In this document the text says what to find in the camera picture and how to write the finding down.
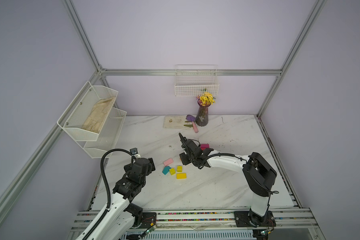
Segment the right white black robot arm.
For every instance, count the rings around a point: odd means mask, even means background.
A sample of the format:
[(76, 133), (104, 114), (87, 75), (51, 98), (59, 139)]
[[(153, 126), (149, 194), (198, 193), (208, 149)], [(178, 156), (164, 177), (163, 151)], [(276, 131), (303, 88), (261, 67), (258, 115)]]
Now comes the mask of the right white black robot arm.
[(279, 193), (272, 190), (278, 174), (261, 154), (253, 152), (248, 156), (239, 156), (221, 153), (211, 148), (202, 149), (196, 140), (187, 139), (182, 134), (179, 137), (184, 151), (180, 158), (184, 165), (192, 164), (199, 170), (222, 168), (244, 175), (253, 192), (253, 202), (248, 212), (250, 226), (257, 228), (269, 220), (270, 198)]

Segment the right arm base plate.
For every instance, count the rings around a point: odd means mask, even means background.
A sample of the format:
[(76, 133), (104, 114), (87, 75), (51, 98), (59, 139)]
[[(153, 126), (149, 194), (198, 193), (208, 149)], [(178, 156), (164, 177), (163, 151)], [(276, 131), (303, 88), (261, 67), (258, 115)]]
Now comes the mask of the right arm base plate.
[(271, 211), (267, 211), (264, 216), (258, 216), (249, 211), (235, 211), (234, 220), (237, 227), (275, 227), (276, 221)]

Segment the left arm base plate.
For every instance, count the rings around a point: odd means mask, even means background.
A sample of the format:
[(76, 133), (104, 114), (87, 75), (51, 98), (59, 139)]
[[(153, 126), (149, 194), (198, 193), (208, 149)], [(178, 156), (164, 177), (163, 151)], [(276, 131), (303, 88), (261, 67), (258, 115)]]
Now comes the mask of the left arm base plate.
[(142, 213), (142, 221), (138, 226), (138, 229), (148, 229), (156, 224), (157, 221), (157, 213), (155, 212), (143, 212)]

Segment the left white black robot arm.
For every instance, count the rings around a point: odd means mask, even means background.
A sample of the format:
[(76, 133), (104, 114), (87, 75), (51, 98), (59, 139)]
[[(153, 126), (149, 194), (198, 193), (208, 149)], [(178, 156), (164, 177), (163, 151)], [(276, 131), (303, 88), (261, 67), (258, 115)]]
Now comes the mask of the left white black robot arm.
[(143, 209), (132, 203), (146, 184), (146, 177), (155, 171), (152, 158), (138, 158), (126, 165), (126, 173), (116, 182), (107, 202), (78, 240), (118, 240), (142, 221)]

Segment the magenta wood block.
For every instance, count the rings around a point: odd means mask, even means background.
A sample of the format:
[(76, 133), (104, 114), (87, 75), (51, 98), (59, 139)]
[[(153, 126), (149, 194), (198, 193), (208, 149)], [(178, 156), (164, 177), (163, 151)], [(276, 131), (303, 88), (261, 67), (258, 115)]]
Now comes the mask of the magenta wood block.
[(210, 147), (209, 144), (201, 144), (201, 145), (200, 145), (200, 148), (201, 148), (202, 150), (208, 149), (209, 147)]

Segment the yellow rectangular wood block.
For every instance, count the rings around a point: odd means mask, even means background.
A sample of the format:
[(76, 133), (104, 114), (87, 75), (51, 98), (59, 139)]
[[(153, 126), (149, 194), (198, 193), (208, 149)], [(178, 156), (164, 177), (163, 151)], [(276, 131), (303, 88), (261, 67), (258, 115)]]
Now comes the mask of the yellow rectangular wood block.
[(177, 180), (184, 180), (187, 178), (187, 174), (186, 173), (177, 173), (176, 178), (177, 178)]

